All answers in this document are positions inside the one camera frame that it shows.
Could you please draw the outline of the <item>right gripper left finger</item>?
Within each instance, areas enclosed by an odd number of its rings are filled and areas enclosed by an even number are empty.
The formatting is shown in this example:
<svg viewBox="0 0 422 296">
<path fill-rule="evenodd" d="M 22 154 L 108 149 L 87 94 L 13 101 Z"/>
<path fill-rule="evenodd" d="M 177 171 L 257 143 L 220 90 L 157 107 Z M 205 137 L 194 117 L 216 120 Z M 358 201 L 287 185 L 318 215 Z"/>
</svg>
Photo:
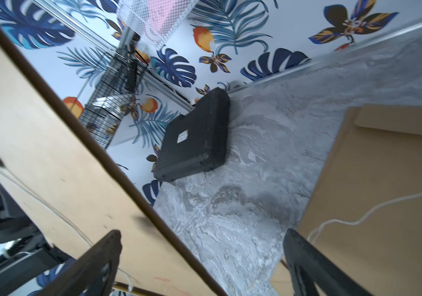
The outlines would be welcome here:
<svg viewBox="0 0 422 296">
<path fill-rule="evenodd" d="M 39 291 L 39 296 L 108 296 L 122 252 L 121 232 L 111 230 L 65 272 Z"/>
</svg>

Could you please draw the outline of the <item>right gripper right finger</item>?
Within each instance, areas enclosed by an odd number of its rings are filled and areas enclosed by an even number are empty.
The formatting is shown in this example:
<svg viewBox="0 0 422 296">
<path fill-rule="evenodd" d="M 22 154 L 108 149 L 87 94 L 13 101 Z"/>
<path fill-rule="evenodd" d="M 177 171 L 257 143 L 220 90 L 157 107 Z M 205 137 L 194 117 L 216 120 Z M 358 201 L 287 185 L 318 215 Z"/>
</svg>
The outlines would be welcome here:
<svg viewBox="0 0 422 296">
<path fill-rule="evenodd" d="M 370 295 L 296 230 L 287 230 L 283 249 L 296 296 L 318 296 L 319 290 L 328 296 Z"/>
</svg>

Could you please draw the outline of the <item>brown kraft file bag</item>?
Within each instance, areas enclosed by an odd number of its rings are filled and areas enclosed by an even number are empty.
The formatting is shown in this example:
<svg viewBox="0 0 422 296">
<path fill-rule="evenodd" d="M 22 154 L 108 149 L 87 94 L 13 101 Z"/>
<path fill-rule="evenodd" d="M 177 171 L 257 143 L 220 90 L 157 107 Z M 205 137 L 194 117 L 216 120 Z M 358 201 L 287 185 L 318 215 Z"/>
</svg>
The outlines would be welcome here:
<svg viewBox="0 0 422 296">
<path fill-rule="evenodd" d="M 76 259 L 121 232 L 120 283 L 164 296 L 225 293 L 1 28 L 0 182 Z"/>
<path fill-rule="evenodd" d="M 422 107 L 351 107 L 292 233 L 374 296 L 422 296 Z"/>
</svg>

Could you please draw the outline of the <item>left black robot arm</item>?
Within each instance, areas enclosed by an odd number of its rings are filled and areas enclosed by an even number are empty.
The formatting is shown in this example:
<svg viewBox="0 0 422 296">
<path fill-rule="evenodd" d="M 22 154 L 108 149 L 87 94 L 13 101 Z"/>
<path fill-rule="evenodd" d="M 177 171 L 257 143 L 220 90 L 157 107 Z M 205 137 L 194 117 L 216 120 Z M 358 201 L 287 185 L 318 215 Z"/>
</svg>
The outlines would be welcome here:
<svg viewBox="0 0 422 296">
<path fill-rule="evenodd" d="M 0 185 L 0 296 L 35 296 L 74 261 L 46 242 Z"/>
</svg>

